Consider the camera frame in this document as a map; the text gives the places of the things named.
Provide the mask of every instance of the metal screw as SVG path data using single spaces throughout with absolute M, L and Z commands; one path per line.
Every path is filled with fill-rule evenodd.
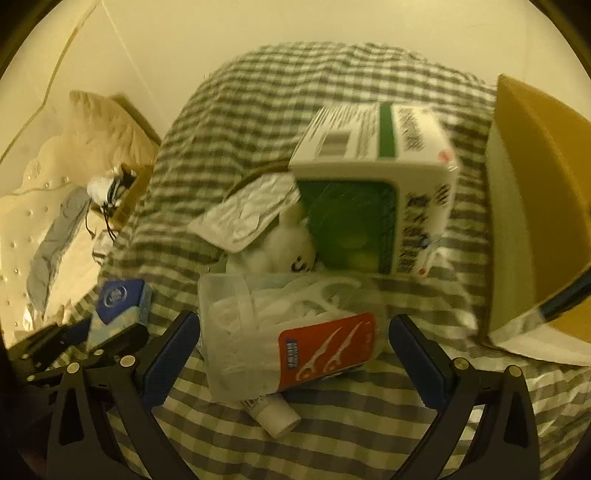
M 80 364 L 78 362 L 73 362 L 70 365 L 68 365 L 68 368 L 66 368 L 69 374 L 75 374 L 79 369 Z
M 521 368 L 519 368 L 517 365 L 511 365 L 509 367 L 509 373 L 511 375 L 513 375 L 514 377 L 520 377 L 522 374 Z
M 119 364 L 122 367 L 131 367 L 135 363 L 135 357 L 133 355 L 125 355 L 120 361 Z
M 458 370 L 468 370 L 468 367 L 470 367 L 470 362 L 465 358 L 456 358 L 453 364 Z

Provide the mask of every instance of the white tube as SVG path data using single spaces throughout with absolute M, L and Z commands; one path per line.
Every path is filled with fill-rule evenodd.
M 241 401 L 241 404 L 250 416 L 275 439 L 292 431 L 301 420 L 280 393 Z

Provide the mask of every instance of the white plush toy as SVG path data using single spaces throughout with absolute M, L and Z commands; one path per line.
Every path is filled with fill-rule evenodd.
M 307 272 L 316 259 L 316 249 L 304 221 L 301 202 L 279 214 L 278 222 L 243 251 L 228 254 L 228 273 Z

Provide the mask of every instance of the gray checkered fabric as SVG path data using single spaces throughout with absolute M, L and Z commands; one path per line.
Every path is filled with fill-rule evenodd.
M 590 371 L 560 367 L 474 343 L 487 314 L 489 229 L 484 152 L 495 89 L 416 53 L 374 44 L 266 46 L 212 74 L 166 135 L 154 176 L 104 265 L 107 278 L 141 277 L 154 289 L 152 333 L 195 309 L 197 279 L 221 252 L 187 231 L 253 168 L 289 160 L 314 113 L 331 102 L 427 102 L 447 130 L 463 171 L 444 247 L 429 278 L 381 282 L 391 313 L 408 313 L 451 356 L 477 368 L 519 365 L 534 402 L 542 478 L 549 479 L 589 424 Z M 77 306 L 92 310 L 95 291 Z M 272 441 L 238 406 L 211 403 L 195 350 L 154 415 L 203 479 L 388 479 L 434 418 L 396 356 L 285 393 L 303 418 Z M 462 460 L 475 409 L 444 473 Z M 112 423 L 130 465 L 142 471 L 120 419 Z

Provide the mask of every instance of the green container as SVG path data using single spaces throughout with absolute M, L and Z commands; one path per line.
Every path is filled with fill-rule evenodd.
M 388 183 L 297 182 L 318 260 L 334 270 L 392 273 L 398 192 Z

